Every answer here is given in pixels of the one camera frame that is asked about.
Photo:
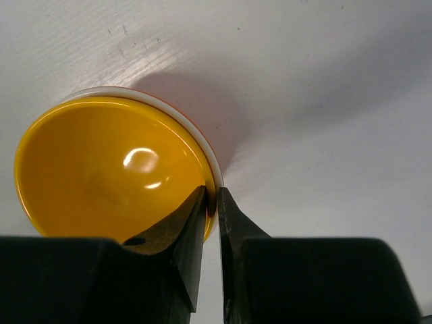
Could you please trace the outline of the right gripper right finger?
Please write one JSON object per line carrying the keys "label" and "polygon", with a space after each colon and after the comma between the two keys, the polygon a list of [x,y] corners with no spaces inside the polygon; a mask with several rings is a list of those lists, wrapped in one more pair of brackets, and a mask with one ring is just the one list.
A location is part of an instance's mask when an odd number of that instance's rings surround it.
{"label": "right gripper right finger", "polygon": [[217,197],[225,323],[420,323],[394,251],[376,238],[274,238]]}

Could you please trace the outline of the orange bowl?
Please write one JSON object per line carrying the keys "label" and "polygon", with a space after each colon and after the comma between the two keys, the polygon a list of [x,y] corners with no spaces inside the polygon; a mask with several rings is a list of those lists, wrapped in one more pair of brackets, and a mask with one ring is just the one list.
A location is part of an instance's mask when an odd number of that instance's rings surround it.
{"label": "orange bowl", "polygon": [[197,141],[201,150],[205,154],[207,161],[209,162],[213,180],[215,183],[216,192],[220,187],[224,187],[223,174],[221,170],[220,163],[217,159],[215,151],[211,146],[208,138],[203,134],[203,132],[195,125],[192,120],[182,113],[177,107],[171,105],[170,103],[154,97],[151,94],[118,86],[98,86],[92,88],[86,88],[83,90],[76,91],[68,96],[64,97],[59,103],[65,103],[67,101],[88,98],[88,97],[115,97],[139,101],[151,105],[158,110],[168,114],[170,117],[174,118],[179,124],[181,124]]}

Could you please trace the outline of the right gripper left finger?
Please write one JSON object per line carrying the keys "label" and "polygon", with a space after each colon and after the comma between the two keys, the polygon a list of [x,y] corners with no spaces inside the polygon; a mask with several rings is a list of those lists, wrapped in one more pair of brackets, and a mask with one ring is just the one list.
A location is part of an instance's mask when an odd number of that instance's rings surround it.
{"label": "right gripper left finger", "polygon": [[127,239],[1,238],[2,323],[188,323],[207,191]]}

